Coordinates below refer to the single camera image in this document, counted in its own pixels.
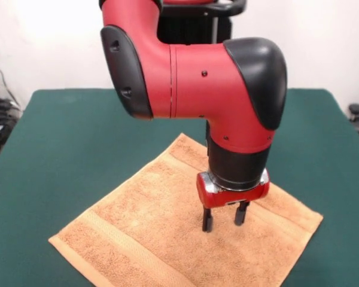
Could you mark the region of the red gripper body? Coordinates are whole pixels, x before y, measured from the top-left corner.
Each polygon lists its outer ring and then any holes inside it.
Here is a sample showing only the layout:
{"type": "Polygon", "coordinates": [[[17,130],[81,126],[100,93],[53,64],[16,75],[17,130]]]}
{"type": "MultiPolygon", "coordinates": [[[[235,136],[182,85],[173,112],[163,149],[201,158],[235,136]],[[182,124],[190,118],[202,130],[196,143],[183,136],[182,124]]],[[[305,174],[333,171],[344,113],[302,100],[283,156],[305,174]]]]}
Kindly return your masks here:
{"type": "Polygon", "coordinates": [[[270,177],[267,169],[264,169],[259,183],[254,188],[233,191],[213,183],[208,172],[200,172],[196,176],[196,186],[202,205],[206,209],[213,209],[240,201],[254,201],[267,196],[270,188],[270,177]]]}

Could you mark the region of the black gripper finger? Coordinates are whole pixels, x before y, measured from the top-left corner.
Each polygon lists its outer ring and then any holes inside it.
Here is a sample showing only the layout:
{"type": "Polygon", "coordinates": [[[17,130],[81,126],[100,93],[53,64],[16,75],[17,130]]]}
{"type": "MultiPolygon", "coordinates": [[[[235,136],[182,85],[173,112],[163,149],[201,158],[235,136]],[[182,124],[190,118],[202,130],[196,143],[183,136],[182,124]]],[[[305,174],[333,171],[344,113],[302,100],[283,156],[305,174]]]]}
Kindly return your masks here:
{"type": "Polygon", "coordinates": [[[248,209],[249,205],[250,205],[249,201],[241,201],[239,203],[239,206],[237,207],[237,210],[235,213],[235,220],[234,220],[234,223],[236,226],[241,226],[244,224],[247,209],[248,209]]]}
{"type": "Polygon", "coordinates": [[[212,231],[213,217],[211,209],[206,207],[203,208],[203,221],[202,221],[202,231],[210,233],[212,231]]]}

